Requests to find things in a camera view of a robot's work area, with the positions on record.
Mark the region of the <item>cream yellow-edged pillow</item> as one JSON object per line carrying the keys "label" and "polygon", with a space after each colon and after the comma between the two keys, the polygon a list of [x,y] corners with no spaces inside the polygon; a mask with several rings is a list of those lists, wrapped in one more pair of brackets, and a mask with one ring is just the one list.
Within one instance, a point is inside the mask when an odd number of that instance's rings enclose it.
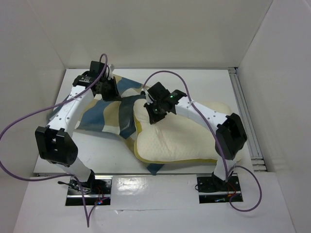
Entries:
{"label": "cream yellow-edged pillow", "polygon": [[217,161],[215,139],[205,127],[169,113],[150,124],[144,99],[134,103],[134,120],[138,131],[135,156],[146,163],[186,163]]}

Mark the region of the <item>blue beige striped pillowcase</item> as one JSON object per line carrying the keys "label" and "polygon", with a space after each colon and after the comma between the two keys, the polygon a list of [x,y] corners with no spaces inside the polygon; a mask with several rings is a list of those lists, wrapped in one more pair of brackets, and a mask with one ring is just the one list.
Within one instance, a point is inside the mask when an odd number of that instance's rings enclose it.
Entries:
{"label": "blue beige striped pillowcase", "polygon": [[129,150],[136,153],[138,131],[133,110],[134,103],[144,98],[140,94],[143,84],[118,75],[115,80],[121,99],[105,101],[97,94],[79,115],[74,129],[118,135]]}

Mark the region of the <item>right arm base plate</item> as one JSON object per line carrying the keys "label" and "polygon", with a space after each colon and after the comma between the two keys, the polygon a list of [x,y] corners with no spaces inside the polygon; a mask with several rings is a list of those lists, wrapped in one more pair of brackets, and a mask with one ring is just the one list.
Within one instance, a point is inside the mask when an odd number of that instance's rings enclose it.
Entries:
{"label": "right arm base plate", "polygon": [[219,183],[212,176],[197,176],[195,190],[198,192],[199,203],[243,202],[240,181],[237,175],[229,178],[227,183]]}

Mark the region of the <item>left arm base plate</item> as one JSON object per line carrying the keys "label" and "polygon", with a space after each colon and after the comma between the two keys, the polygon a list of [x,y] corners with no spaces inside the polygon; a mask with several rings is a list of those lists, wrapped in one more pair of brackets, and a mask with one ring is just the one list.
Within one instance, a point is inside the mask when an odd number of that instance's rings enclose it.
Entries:
{"label": "left arm base plate", "polygon": [[[57,182],[59,185],[67,187],[66,206],[83,206],[82,192],[74,178],[69,182]],[[95,185],[92,188],[86,188],[83,184],[82,191],[85,197],[86,206],[98,204],[99,206],[108,206],[111,203],[112,177],[95,177]]]}

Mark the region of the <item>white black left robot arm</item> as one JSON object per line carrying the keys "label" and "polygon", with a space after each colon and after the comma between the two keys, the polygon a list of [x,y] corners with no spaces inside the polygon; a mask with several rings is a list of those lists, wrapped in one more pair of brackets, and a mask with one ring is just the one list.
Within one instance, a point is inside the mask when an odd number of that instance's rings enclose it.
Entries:
{"label": "white black left robot arm", "polygon": [[113,70],[113,65],[92,61],[89,70],[74,79],[69,95],[53,119],[35,131],[40,158],[77,177],[74,184],[86,194],[92,193],[101,183],[79,159],[72,135],[83,110],[96,95],[101,95],[105,101],[121,99]]}

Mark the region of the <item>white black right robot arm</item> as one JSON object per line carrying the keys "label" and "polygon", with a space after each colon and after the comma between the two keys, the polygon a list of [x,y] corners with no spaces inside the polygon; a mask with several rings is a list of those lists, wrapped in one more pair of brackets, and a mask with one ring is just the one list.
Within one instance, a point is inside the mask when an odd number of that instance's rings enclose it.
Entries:
{"label": "white black right robot arm", "polygon": [[144,107],[149,115],[149,122],[155,124],[168,113],[186,117],[208,129],[215,139],[215,150],[220,156],[212,173],[212,185],[217,190],[224,190],[235,167],[235,157],[246,141],[247,135],[240,116],[236,113],[226,115],[210,109],[190,97],[186,92],[170,92],[160,82],[150,88],[143,88],[141,93],[146,98]]}

